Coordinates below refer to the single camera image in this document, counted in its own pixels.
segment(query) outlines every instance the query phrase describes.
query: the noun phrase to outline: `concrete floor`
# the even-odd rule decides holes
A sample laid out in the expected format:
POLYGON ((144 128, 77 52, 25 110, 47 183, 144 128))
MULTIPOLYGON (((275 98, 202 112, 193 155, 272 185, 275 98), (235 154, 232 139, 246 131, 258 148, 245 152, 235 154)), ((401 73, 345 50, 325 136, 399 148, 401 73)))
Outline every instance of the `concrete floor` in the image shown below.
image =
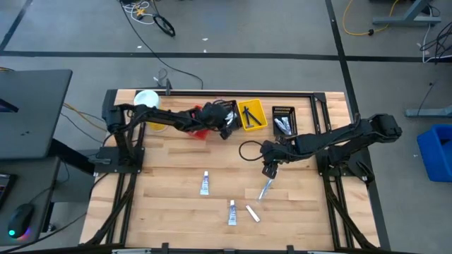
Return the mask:
MULTIPOLYGON (((5 34, 25 0, 0 1, 0 34, 5 34)), ((348 0, 333 1, 338 24, 348 0)), ((452 2, 436 0, 443 23, 452 20, 452 2)), ((372 16, 386 16, 390 1, 355 1, 347 27, 366 31, 372 16)), ((410 2, 402 2, 402 13, 410 2)), ((162 0, 161 14, 177 30, 175 38, 155 26, 133 23, 156 52, 293 53, 337 55, 324 1, 318 0, 162 0)), ((346 35, 340 25, 347 56, 420 56, 426 27, 390 27, 373 37, 346 35)), ((34 52, 147 52, 124 20, 113 0, 34 0, 7 51, 34 52)), ((301 90, 346 92, 339 61, 289 59, 164 59, 168 64, 202 77, 205 89, 301 90)), ((416 137, 444 119, 407 119, 403 112, 417 108, 430 82, 436 82, 424 107, 452 103, 452 66, 422 63, 348 62, 359 110, 363 117, 388 113, 396 117, 403 136, 391 145, 369 148, 392 250, 414 253, 448 253, 452 247, 452 185, 429 181, 416 137)), ((66 102, 100 115, 107 89, 154 86, 153 76, 163 65, 145 58, 12 57, 1 56, 0 66, 16 70, 70 68, 73 78, 66 102)), ((169 72, 176 88, 198 89, 197 80, 169 72)), ((104 133, 67 112, 81 128, 97 139, 104 133)), ((95 141, 60 119, 56 138, 74 149, 95 149, 95 141)), ((92 181, 81 185, 89 188, 92 181)), ((52 222, 65 225, 86 210, 88 201, 58 204, 52 222)), ((29 249, 74 246, 83 220, 29 249)))

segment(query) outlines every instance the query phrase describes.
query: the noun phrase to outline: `black basket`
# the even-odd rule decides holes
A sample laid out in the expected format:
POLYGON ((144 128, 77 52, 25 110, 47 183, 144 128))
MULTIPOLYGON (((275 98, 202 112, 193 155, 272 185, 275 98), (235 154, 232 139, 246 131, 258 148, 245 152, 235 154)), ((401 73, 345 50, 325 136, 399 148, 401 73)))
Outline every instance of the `black basket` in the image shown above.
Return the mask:
POLYGON ((297 117, 295 116, 295 108, 294 107, 273 106, 271 108, 271 112, 272 112, 272 122, 273 122, 273 134, 275 136, 290 137, 290 136, 298 134, 297 117), (292 131, 292 135, 284 134, 283 131, 280 130, 275 123, 275 119, 281 120, 281 117, 284 117, 284 116, 289 118, 290 130, 292 131))
POLYGON ((232 101, 219 101, 216 102, 216 104, 219 104, 223 106, 228 112, 231 112, 232 109, 234 109, 234 112, 237 114, 237 117, 234 119, 234 121, 231 124, 232 129, 239 129, 242 127, 242 120, 240 119, 240 111, 239 107, 237 106, 237 101, 234 99, 232 101))

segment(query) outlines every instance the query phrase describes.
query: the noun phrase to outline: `blue container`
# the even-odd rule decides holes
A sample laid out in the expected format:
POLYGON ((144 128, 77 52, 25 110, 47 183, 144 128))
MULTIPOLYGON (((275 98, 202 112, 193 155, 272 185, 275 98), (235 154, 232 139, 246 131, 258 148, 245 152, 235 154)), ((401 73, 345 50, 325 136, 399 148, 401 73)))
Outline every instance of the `blue container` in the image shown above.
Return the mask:
POLYGON ((417 136, 417 144, 429 179, 452 182, 452 125, 433 125, 417 136))

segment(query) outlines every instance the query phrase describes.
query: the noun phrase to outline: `wooden table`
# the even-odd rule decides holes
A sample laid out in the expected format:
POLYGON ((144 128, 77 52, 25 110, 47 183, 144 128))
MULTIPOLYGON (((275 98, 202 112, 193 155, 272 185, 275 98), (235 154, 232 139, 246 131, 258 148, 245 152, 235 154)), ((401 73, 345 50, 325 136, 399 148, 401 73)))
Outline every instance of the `wooden table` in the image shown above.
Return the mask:
MULTIPOLYGON (((135 90, 118 90, 115 104, 133 104, 135 90)), ((218 97, 161 96, 161 107, 172 111, 187 110, 218 97)), ((255 97, 220 97, 243 101, 255 97)), ((227 140, 210 133, 207 140, 196 140, 169 127, 156 133, 146 130, 143 171, 138 175, 126 247, 160 248, 233 248, 248 250, 333 250, 331 228, 326 209, 322 178, 315 158, 284 164, 272 188, 260 203, 256 199, 267 178, 261 173, 262 162, 246 162, 238 147, 245 140, 274 140, 271 124, 272 106, 292 106, 297 112, 298 134, 314 133, 308 99, 298 97, 260 97, 270 123, 263 130, 235 131, 227 140), (210 195, 200 196, 203 172, 209 171, 210 195), (229 201, 237 205, 237 226, 228 226, 229 201), (250 205, 261 222, 247 212, 250 205)), ((326 92, 332 128, 350 123, 342 92, 326 92)), ((321 129, 325 126, 321 120, 321 129)), ((114 145, 111 139, 107 145, 114 145)), ((245 157, 260 155, 259 147, 244 146, 245 157)), ((87 241, 101 227, 111 212, 117 174, 110 174, 95 187, 81 235, 87 241)), ((343 177, 348 212, 362 233, 379 244, 366 186, 355 177, 343 177)), ((345 246, 343 224, 338 227, 345 246)), ((118 239, 121 215, 115 239, 118 239)))

